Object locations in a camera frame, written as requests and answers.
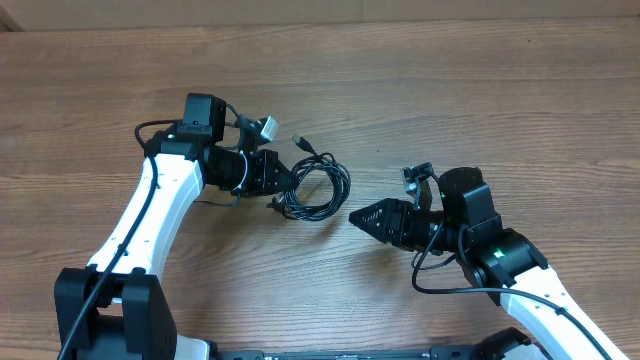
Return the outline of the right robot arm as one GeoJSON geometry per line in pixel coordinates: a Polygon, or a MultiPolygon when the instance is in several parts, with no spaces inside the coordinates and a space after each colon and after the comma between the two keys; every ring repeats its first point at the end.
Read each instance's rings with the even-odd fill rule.
{"type": "Polygon", "coordinates": [[[410,200],[385,198],[349,215],[383,244],[416,254],[413,288],[428,295],[486,294],[524,331],[508,329],[476,345],[473,359],[622,359],[625,354],[580,308],[548,259],[504,227],[479,168],[436,175],[430,163],[406,167],[410,200]],[[427,288],[418,277],[430,254],[448,254],[468,286],[427,288]]]}

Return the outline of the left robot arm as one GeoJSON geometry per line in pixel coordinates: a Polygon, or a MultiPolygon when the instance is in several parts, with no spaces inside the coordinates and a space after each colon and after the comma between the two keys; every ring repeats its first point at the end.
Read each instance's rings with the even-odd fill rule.
{"type": "Polygon", "coordinates": [[[298,183],[266,149],[277,120],[237,115],[235,147],[223,147],[234,110],[209,94],[190,93],[182,118],[159,120],[139,143],[138,186],[102,247],[83,268],[65,268],[54,285],[61,359],[215,359],[211,340],[181,335],[161,286],[186,212],[207,185],[236,199],[286,192],[298,183]]]}

